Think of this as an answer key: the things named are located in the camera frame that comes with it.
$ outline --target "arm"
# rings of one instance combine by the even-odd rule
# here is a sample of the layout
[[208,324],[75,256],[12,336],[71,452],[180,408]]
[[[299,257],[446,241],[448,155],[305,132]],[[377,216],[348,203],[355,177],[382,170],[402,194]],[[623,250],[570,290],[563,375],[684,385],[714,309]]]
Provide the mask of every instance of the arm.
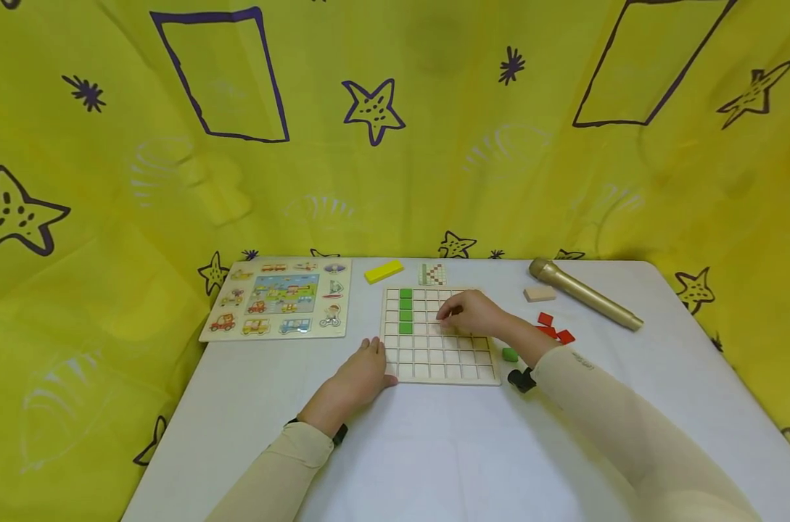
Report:
[[334,377],[325,381],[297,419],[284,427],[215,506],[207,522],[292,522],[313,477],[324,466],[331,439],[360,407],[397,379],[384,375],[385,346],[364,339]]
[[478,291],[450,298],[438,318],[513,347],[534,368],[532,378],[543,393],[635,488],[647,520],[759,520],[745,495],[689,436],[571,348]]

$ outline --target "person's left hand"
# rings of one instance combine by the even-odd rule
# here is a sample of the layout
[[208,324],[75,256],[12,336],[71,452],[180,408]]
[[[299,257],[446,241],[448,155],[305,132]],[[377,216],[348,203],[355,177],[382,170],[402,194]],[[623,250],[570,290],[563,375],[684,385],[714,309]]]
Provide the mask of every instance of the person's left hand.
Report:
[[358,408],[374,401],[383,389],[397,384],[394,375],[386,375],[386,350],[383,341],[363,339],[334,374],[324,382],[297,416],[322,433],[333,436]]

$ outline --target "red block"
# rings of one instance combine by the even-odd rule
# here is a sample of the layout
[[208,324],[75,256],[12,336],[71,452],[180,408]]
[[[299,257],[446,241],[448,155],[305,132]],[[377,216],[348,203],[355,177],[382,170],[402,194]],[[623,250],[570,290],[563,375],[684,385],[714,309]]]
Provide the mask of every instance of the red block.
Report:
[[556,332],[556,338],[563,344],[569,344],[575,341],[575,336],[569,333],[569,330],[561,330]]
[[551,339],[558,338],[558,336],[556,336],[556,330],[553,328],[553,326],[537,326],[537,329],[539,331],[542,331],[543,334],[546,334],[547,336],[551,337]]
[[537,318],[539,324],[544,324],[545,326],[550,326],[553,322],[554,318],[551,317],[546,312],[540,312],[540,317]]

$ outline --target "hand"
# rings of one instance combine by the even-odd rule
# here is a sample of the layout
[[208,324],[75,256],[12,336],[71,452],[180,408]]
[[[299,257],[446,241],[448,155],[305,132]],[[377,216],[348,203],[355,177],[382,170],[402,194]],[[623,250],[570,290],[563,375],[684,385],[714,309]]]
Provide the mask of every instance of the hand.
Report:
[[510,314],[478,290],[465,290],[444,302],[435,319],[443,328],[459,328],[471,334],[499,337]]
[[334,438],[337,431],[358,408],[374,401],[383,389],[397,384],[394,375],[386,375],[386,347],[374,337],[363,339],[334,374],[324,382],[297,416],[322,433]]

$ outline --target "black object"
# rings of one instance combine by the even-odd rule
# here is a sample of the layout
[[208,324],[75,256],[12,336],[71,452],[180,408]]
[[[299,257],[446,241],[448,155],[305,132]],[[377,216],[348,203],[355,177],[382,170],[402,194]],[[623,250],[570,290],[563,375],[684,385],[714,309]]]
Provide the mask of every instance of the black object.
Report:
[[[299,422],[299,418],[294,418],[290,422],[288,422],[288,424],[293,424],[297,422]],[[343,439],[345,439],[346,434],[347,434],[347,426],[343,424],[342,426],[340,426],[340,429],[337,431],[337,434],[334,435],[334,438],[331,439],[334,441],[334,446],[339,446],[342,443]]]
[[520,394],[525,394],[525,392],[537,386],[537,383],[531,378],[531,368],[525,368],[525,372],[511,370],[508,374],[508,382],[515,385]]

